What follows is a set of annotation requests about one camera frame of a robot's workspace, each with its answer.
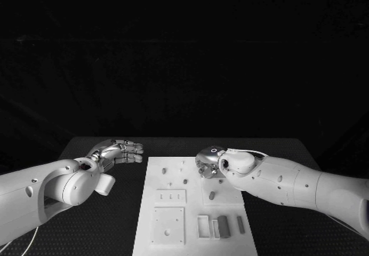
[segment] rectangular slot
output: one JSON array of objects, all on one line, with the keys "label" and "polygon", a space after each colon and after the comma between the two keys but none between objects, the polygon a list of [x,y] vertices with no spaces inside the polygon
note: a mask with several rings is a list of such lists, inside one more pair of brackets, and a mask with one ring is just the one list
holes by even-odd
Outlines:
[{"label": "rectangular slot", "polygon": [[212,220],[212,228],[214,228],[214,239],[219,240],[221,239],[221,234],[219,234],[218,220]]},{"label": "rectangular slot", "polygon": [[211,239],[211,227],[209,227],[209,216],[198,216],[198,233],[199,239]]},{"label": "rectangular slot", "polygon": [[186,190],[156,190],[156,205],[186,205]]}]

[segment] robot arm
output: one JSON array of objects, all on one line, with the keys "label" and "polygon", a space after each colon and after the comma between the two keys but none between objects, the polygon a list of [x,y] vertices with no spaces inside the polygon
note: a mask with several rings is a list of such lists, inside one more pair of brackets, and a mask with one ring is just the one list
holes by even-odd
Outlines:
[{"label": "robot arm", "polygon": [[221,173],[238,190],[274,204],[325,213],[369,240],[369,180],[250,152],[255,151],[219,146],[203,149],[196,156],[202,177],[211,179]]},{"label": "robot arm", "polygon": [[0,246],[32,231],[94,191],[108,195],[117,163],[141,162],[143,145],[126,140],[97,144],[87,157],[65,159],[0,176]]}]

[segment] black background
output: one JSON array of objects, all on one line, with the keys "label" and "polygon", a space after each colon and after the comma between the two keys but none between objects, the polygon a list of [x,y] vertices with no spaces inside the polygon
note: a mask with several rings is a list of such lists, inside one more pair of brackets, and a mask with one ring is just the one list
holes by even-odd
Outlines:
[{"label": "black background", "polygon": [[0,2],[3,171],[74,136],[244,137],[299,138],[323,170],[366,177],[368,10]]}]

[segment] robotic hand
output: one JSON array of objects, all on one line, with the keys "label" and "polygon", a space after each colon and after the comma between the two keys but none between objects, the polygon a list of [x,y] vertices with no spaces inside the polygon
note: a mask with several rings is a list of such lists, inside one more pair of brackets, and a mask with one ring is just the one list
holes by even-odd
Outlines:
[{"label": "robotic hand", "polygon": [[252,150],[219,146],[198,153],[196,166],[202,178],[224,175],[235,189],[274,204],[325,213],[369,240],[369,180],[316,171]]},{"label": "robotic hand", "polygon": [[87,157],[65,159],[0,176],[0,246],[48,222],[92,192],[110,194],[104,174],[120,163],[143,161],[143,145],[127,140],[97,144]]}]

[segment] black table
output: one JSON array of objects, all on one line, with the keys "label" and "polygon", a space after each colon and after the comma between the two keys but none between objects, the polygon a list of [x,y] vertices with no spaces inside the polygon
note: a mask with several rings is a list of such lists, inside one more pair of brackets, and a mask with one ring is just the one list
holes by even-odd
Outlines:
[{"label": "black table", "polygon": [[[84,157],[97,143],[113,138],[144,145],[144,161],[116,165],[108,172],[117,179],[110,195],[94,192],[81,206],[41,226],[29,256],[131,255],[150,156],[196,156],[203,148],[219,145],[261,151],[319,170],[297,139],[75,137],[59,159]],[[369,255],[369,241],[325,214],[274,205],[247,192],[242,196],[260,256]],[[3,254],[20,256],[32,236],[33,231],[16,239]]]}]

